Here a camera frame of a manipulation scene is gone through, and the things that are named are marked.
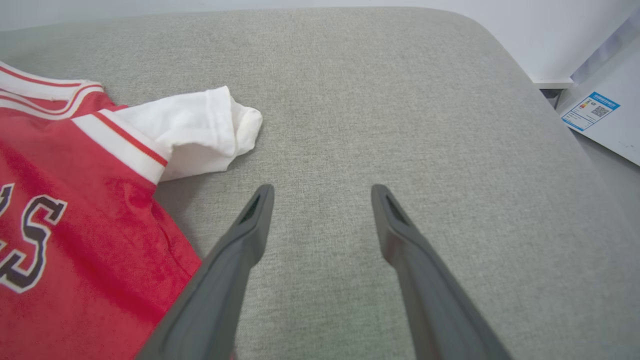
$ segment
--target red and white stripe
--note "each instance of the red and white stripe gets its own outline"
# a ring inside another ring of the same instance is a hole
[[[157,184],[171,157],[170,149],[147,138],[109,110],[72,119],[93,141],[140,176]]]
[[[71,117],[92,92],[104,92],[102,85],[87,80],[57,80],[28,74],[0,62],[0,108],[21,111],[47,120]],[[51,110],[27,99],[66,101],[62,109]]]

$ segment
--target jersey lettering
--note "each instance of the jersey lettering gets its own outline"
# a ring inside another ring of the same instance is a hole
[[[5,185],[0,191],[0,215],[4,213],[11,199],[13,184]],[[34,221],[34,216],[39,209],[47,212],[44,220],[51,225],[56,225],[67,207],[67,203],[56,200],[48,195],[38,195],[33,197],[22,212],[22,239],[35,246],[33,260],[27,270],[19,267],[26,257],[26,254],[13,249],[2,261],[0,261],[0,284],[9,289],[24,293],[36,286],[44,267],[47,263],[47,240],[51,235],[51,230]],[[7,245],[0,240],[0,250]]]

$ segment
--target white wall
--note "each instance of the white wall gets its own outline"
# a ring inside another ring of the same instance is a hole
[[[569,76],[640,6],[640,0],[2,0],[0,31],[172,12],[327,6],[419,6],[486,27],[540,87]]]

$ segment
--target blue label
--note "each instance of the blue label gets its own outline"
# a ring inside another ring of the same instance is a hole
[[[618,103],[593,92],[564,114],[562,120],[575,129],[584,131],[619,107]]]

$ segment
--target gray fabric surface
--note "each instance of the gray fabric surface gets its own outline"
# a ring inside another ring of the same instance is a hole
[[[569,130],[484,28],[414,8],[163,15],[0,33],[0,59],[117,103],[228,85],[257,148],[157,198],[203,256],[276,188],[241,359],[413,357],[369,191],[387,184],[518,359],[640,343],[638,239]]]

